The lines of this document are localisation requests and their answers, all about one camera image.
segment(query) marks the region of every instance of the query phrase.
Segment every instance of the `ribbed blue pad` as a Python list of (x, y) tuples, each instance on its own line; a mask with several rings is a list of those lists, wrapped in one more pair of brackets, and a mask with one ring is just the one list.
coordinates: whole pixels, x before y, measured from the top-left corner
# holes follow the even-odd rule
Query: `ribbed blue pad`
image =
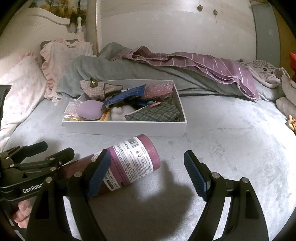
[(200, 171), (198, 170), (196, 164), (192, 160), (188, 152), (184, 154), (184, 165), (193, 183), (198, 196), (202, 197), (204, 200), (207, 199), (207, 183), (202, 177)]
[(111, 153), (107, 150), (105, 156), (102, 158), (100, 164), (98, 165), (97, 169), (95, 170), (93, 176), (89, 181), (89, 191), (87, 193), (88, 199), (91, 199), (92, 197), (98, 195), (99, 189), (110, 165)]

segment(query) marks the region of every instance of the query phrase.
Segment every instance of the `human hand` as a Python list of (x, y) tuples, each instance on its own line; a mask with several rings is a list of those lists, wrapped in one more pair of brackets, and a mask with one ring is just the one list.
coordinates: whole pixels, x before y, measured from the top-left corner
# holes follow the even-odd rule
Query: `human hand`
[(12, 218), (20, 228), (26, 228), (28, 227), (29, 217), (32, 211), (30, 199), (19, 202), (18, 208), (16, 213), (12, 215)]

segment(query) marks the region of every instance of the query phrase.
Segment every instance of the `plaid pouch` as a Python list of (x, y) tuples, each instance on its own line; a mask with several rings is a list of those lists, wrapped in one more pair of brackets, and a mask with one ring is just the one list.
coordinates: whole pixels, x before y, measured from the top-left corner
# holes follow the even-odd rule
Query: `plaid pouch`
[(161, 102), (154, 107), (143, 107), (125, 116), (127, 121), (179, 121), (180, 112), (176, 106)]
[(105, 100), (107, 96), (120, 92), (122, 85), (111, 85), (96, 80), (81, 80), (80, 86), (83, 92), (93, 100)]

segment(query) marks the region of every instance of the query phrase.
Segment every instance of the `cardboard box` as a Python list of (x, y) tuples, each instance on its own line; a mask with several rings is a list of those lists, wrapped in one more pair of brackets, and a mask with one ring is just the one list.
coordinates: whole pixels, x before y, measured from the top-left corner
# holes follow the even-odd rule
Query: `cardboard box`
[[(146, 84), (146, 87), (172, 82), (170, 80), (109, 80), (105, 81), (109, 84), (122, 85), (123, 89), (134, 88)], [(120, 135), (120, 136), (136, 136), (145, 134), (147, 136), (166, 136), (177, 137), (183, 136), (187, 120), (183, 110), (183, 106), (174, 85), (173, 99), (176, 107), (180, 111), (180, 121), (178, 122), (146, 122), (146, 121), (69, 121), (63, 120), (63, 124), (67, 131), (86, 134), (100, 135)], [(85, 95), (82, 94), (79, 100), (85, 101)]]

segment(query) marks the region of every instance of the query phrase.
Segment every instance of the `white plush toy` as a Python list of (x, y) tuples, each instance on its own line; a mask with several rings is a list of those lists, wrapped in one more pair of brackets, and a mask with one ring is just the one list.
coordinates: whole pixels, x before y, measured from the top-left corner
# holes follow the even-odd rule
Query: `white plush toy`
[(125, 115), (134, 112), (135, 109), (130, 105), (124, 105), (122, 107), (111, 108), (111, 119), (112, 121), (126, 121)]

